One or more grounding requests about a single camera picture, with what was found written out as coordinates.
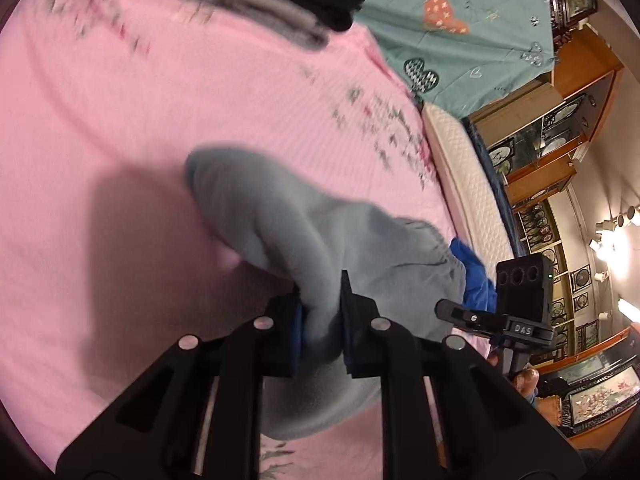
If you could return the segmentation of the person right hand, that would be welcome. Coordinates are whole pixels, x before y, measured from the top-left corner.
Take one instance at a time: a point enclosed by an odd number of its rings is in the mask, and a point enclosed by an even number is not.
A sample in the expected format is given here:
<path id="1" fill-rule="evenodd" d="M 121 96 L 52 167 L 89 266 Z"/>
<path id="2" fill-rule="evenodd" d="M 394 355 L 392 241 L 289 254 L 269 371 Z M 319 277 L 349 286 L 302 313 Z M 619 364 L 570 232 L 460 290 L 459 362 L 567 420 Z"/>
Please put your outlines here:
<path id="1" fill-rule="evenodd" d="M 512 386 L 529 404 L 535 405 L 538 380 L 538 372 L 533 367 L 526 366 L 512 380 Z"/>

